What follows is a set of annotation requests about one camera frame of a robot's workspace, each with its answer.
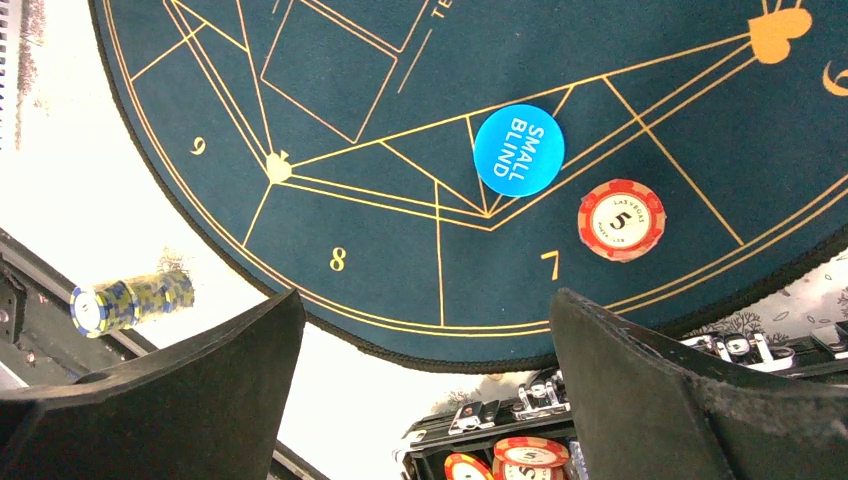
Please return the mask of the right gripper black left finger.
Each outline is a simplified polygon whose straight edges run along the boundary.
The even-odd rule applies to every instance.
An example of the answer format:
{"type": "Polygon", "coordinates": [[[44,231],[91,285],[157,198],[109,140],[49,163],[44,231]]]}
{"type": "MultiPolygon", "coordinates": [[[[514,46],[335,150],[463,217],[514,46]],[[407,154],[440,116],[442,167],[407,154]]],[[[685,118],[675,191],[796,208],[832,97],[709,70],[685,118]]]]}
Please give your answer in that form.
{"type": "Polygon", "coordinates": [[[263,479],[306,313],[276,295],[61,386],[1,396],[5,479],[263,479]]]}

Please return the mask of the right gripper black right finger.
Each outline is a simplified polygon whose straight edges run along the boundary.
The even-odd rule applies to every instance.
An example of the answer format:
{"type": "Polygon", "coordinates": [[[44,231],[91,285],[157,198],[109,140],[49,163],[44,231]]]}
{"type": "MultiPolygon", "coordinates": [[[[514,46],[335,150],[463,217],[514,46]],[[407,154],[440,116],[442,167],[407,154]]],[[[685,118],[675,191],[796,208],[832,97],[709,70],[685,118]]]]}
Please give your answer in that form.
{"type": "Polygon", "coordinates": [[[563,288],[557,360],[592,479],[843,479],[844,387],[685,346],[563,288]]]}

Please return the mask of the red five chip stack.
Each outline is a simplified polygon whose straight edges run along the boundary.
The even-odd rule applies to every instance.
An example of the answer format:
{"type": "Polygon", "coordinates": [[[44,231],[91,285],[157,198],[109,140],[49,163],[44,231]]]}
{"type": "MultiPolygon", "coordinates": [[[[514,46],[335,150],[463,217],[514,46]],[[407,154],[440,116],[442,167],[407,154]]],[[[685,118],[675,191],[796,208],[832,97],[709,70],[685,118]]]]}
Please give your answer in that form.
{"type": "Polygon", "coordinates": [[[593,253],[626,263],[652,250],[665,233],[667,214],[657,194],[627,179],[604,182],[581,199],[577,230],[593,253]]]}

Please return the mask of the blue small blind button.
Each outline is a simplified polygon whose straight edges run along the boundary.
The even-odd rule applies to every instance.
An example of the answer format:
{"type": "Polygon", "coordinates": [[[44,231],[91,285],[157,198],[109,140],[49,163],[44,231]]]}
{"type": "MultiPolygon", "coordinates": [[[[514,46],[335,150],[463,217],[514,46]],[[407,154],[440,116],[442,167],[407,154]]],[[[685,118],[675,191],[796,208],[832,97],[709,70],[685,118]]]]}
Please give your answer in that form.
{"type": "Polygon", "coordinates": [[[493,192],[511,198],[535,195],[560,172],[566,137],[547,111],[529,104],[502,107],[475,136],[476,172],[493,192]]]}

